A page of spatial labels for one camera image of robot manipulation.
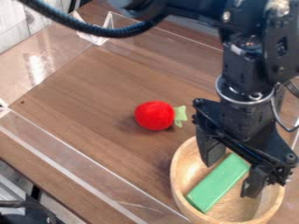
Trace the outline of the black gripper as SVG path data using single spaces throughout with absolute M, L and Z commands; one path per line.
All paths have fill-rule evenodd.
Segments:
M 198 98 L 193 106 L 197 142 L 206 166 L 221 160 L 226 150 L 250 162 L 241 197 L 257 198 L 266 185 L 284 186 L 299 165 L 299 157 L 278 133 L 277 104 L 270 99 L 234 102 Z

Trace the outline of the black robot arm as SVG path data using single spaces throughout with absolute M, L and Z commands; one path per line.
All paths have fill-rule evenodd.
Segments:
M 299 0 L 110 0 L 131 17 L 175 15 L 219 31 L 223 67 L 218 101 L 193 102 L 201 158 L 214 165 L 226 151 L 252 164 L 242 196 L 256 198 L 269 185 L 285 185 L 299 157 L 281 137 L 288 92 L 299 76 Z

